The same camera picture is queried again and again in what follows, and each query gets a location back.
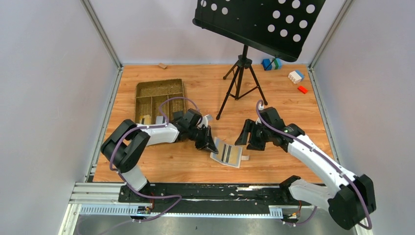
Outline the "gold card with black stripe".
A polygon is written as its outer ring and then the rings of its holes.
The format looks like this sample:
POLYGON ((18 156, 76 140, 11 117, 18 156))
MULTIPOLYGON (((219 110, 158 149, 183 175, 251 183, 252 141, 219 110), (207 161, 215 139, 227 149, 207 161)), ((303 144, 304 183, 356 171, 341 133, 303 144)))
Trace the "gold card with black stripe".
POLYGON ((235 146, 221 143, 218 147, 219 153, 217 155, 217 159, 223 163, 231 163, 232 153, 235 151, 235 146))

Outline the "beige leather card holder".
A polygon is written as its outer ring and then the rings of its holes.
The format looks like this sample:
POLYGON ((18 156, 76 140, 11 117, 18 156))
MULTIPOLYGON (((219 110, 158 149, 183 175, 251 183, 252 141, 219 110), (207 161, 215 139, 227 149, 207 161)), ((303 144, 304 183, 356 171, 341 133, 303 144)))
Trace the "beige leather card holder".
POLYGON ((210 158, 217 163, 234 168, 240 168, 242 161, 248 161, 249 155, 242 154, 242 147, 225 143, 223 140, 215 137, 214 144, 218 153, 211 153, 210 158))

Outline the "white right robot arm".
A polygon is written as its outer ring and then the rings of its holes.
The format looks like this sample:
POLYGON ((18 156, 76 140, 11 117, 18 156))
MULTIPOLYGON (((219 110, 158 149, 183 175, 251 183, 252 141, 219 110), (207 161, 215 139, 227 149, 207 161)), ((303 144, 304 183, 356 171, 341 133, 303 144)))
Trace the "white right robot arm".
POLYGON ((257 115, 256 121, 245 120, 235 145, 263 151, 266 143, 271 142, 304 163, 324 184, 312 184, 293 175, 280 183, 281 201, 288 205, 304 201, 324 209, 345 230, 362 226, 362 220, 366 219, 364 227, 370 230, 369 215, 376 210, 372 179, 365 174, 357 176, 339 165, 296 124, 286 125, 274 107, 257 110, 257 115))

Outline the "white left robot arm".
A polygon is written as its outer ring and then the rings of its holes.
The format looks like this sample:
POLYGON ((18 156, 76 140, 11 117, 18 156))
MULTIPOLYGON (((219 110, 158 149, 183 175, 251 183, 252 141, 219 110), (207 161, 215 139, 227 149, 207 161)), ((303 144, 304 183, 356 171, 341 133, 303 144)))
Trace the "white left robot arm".
POLYGON ((131 187, 131 196, 145 202, 150 196, 148 180, 138 166, 147 146, 191 140, 195 148, 218 153, 208 125, 208 117, 195 109, 174 112, 168 124, 137 124, 124 120, 103 142, 100 151, 131 187))

